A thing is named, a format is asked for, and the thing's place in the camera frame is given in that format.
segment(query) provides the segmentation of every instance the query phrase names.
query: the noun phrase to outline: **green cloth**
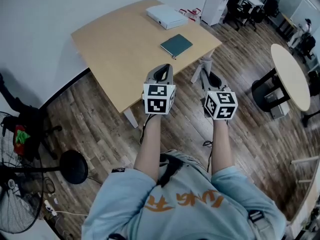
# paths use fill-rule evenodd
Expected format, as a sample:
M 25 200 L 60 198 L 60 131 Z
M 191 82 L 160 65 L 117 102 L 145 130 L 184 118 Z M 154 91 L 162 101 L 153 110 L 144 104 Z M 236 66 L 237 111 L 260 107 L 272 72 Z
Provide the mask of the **green cloth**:
M 26 140 L 30 138 L 30 135 L 23 130 L 16 131 L 15 143 L 25 144 Z

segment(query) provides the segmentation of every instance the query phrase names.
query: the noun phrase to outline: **white cabinet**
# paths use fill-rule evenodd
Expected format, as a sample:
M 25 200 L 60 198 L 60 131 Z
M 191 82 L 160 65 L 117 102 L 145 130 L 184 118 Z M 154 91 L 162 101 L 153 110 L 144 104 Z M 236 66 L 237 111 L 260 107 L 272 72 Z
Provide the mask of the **white cabinet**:
M 212 26 L 220 21 L 228 0 L 205 0 L 201 20 Z

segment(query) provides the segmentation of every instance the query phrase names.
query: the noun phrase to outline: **light blue t-shirt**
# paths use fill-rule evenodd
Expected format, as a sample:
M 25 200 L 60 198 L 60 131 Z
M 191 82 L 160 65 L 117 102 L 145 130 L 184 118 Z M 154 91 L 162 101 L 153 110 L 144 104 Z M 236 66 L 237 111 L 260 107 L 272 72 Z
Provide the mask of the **light blue t-shirt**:
M 82 226 L 83 240 L 107 240 L 112 233 L 134 240 L 254 240 L 252 210 L 263 212 L 272 240 L 281 240 L 285 216 L 235 166 L 210 177 L 194 158 L 167 154 L 184 164 L 164 187 L 135 169 L 108 176 Z

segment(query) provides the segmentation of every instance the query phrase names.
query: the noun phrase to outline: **white cable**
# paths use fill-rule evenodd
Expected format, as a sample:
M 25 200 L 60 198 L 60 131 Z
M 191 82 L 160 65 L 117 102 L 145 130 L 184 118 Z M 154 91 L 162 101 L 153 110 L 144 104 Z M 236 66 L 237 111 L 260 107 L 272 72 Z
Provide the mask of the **white cable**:
M 87 215 L 87 214 L 72 213 L 72 212 L 69 212 L 69 211 L 63 211 L 63 210 L 56 210 L 55 212 L 56 212 L 56 213 L 62 213 L 62 214 L 71 214 L 71 215 L 86 216 L 86 217 L 88 217 L 88 215 Z

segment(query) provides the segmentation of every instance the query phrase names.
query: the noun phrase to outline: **person in white clothes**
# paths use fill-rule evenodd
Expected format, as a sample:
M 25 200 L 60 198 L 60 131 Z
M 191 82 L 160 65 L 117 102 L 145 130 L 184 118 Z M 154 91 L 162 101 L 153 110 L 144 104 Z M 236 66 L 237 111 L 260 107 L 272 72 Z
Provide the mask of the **person in white clothes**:
M 286 44 L 289 46 L 289 48 L 294 49 L 300 43 L 302 35 L 310 32 L 311 32 L 311 20 L 306 18 L 305 24 L 303 26 L 299 24 L 299 29 L 291 37 L 290 41 L 287 42 Z

